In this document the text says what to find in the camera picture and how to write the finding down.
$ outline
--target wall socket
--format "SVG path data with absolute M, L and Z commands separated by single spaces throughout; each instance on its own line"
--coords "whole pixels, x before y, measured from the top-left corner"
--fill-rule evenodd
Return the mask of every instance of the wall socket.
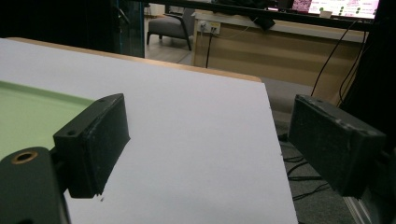
M 220 22 L 218 21 L 198 21 L 198 32 L 204 31 L 204 33 L 210 33 L 212 28 L 216 28 L 213 34 L 218 35 L 220 33 Z

